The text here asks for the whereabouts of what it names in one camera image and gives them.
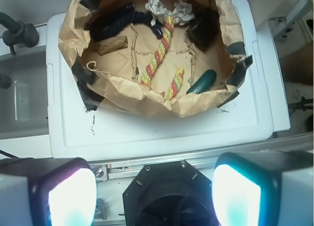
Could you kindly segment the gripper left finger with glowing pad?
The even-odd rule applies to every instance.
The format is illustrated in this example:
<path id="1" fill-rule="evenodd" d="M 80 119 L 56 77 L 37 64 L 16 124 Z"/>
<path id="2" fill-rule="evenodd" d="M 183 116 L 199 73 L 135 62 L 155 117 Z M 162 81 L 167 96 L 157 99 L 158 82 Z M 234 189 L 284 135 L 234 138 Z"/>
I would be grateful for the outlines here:
<path id="1" fill-rule="evenodd" d="M 96 177 L 83 158 L 0 161 L 2 226 L 90 226 Z"/>

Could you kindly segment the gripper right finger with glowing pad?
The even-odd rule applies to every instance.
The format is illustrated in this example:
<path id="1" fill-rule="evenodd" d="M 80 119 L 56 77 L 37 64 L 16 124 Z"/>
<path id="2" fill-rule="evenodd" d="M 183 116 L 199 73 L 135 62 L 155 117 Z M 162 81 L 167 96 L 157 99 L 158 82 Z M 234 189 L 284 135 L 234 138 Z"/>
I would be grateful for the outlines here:
<path id="1" fill-rule="evenodd" d="M 223 153 L 213 171 L 211 194 L 222 226 L 312 226 L 314 155 Z"/>

